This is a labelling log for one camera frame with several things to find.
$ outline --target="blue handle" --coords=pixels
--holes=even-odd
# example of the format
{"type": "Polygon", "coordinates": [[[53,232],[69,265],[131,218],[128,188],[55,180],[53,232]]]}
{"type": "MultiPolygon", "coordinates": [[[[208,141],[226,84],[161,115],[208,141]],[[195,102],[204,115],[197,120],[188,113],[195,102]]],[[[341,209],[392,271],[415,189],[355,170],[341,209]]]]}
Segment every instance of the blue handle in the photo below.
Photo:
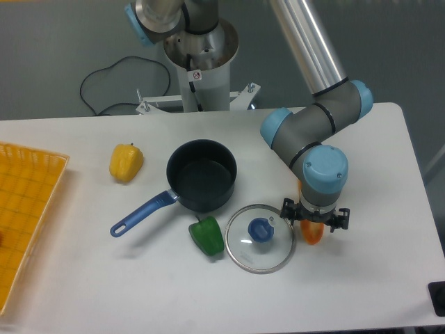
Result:
{"type": "Polygon", "coordinates": [[[176,203],[178,196],[171,190],[166,190],[157,196],[154,196],[151,200],[140,206],[138,209],[130,213],[119,223],[114,225],[110,233],[113,237],[117,238],[128,232],[131,228],[134,228],[141,221],[147,218],[150,214],[157,209],[166,207],[168,205],[176,203]]]}
{"type": "Polygon", "coordinates": [[[255,218],[249,223],[248,232],[256,242],[267,242],[272,239],[274,228],[266,218],[255,218]]]}

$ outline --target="saucepan handle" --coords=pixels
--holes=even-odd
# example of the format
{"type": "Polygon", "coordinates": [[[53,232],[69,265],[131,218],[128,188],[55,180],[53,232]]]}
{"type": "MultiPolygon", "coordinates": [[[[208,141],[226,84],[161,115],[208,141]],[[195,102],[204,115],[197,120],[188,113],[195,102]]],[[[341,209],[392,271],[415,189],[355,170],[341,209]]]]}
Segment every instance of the saucepan handle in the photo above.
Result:
{"type": "Polygon", "coordinates": [[[173,190],[163,191],[114,225],[110,230],[111,235],[115,238],[120,237],[156,210],[176,203],[177,199],[178,195],[173,190]]]}

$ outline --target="gray floor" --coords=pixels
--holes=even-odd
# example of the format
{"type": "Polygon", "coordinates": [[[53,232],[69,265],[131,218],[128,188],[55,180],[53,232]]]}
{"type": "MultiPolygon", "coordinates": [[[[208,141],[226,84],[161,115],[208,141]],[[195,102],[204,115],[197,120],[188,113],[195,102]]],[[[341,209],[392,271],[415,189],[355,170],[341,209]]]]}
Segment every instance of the gray floor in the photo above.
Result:
{"type": "MultiPolygon", "coordinates": [[[[79,99],[80,83],[88,73],[128,55],[168,64],[160,45],[146,49],[138,44],[124,16],[126,3],[0,3],[0,120],[91,116],[79,99]]],[[[424,171],[445,144],[445,1],[314,3],[349,77],[366,82],[376,102],[402,106],[424,171]]],[[[311,103],[269,1],[220,0],[220,15],[236,27],[241,41],[232,63],[232,90],[250,81],[262,85],[261,108],[311,103]]],[[[137,102],[136,88],[144,96],[160,95],[166,83],[161,69],[130,61],[92,78],[85,96],[102,110],[116,102],[137,102]]],[[[178,93],[172,71],[168,94],[178,93]]],[[[133,109],[113,112],[133,113],[133,109]]],[[[445,171],[426,189],[444,245],[445,171]]]]}

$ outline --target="warning sticker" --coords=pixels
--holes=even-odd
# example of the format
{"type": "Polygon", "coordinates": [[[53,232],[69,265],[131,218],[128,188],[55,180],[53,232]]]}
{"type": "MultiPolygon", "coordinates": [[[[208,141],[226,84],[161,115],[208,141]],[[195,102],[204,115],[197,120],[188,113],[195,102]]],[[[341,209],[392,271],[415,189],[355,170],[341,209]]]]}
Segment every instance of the warning sticker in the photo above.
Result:
{"type": "Polygon", "coordinates": [[[201,70],[193,70],[187,72],[188,82],[199,81],[202,79],[201,70]]]}

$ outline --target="screw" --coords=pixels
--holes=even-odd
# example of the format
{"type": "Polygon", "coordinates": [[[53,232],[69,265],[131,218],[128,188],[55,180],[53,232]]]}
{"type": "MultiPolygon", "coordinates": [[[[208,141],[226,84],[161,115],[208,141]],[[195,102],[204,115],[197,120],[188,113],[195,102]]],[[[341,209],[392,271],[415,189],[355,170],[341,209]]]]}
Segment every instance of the screw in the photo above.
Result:
{"type": "Polygon", "coordinates": [[[142,95],[140,94],[139,88],[136,89],[136,93],[138,94],[139,102],[144,104],[145,111],[149,111],[150,110],[150,105],[148,104],[147,101],[144,101],[144,99],[142,98],[142,95]]]}
{"type": "Polygon", "coordinates": [[[248,84],[248,92],[252,93],[253,92],[253,88],[255,88],[255,85],[253,84],[253,82],[248,84]]]}

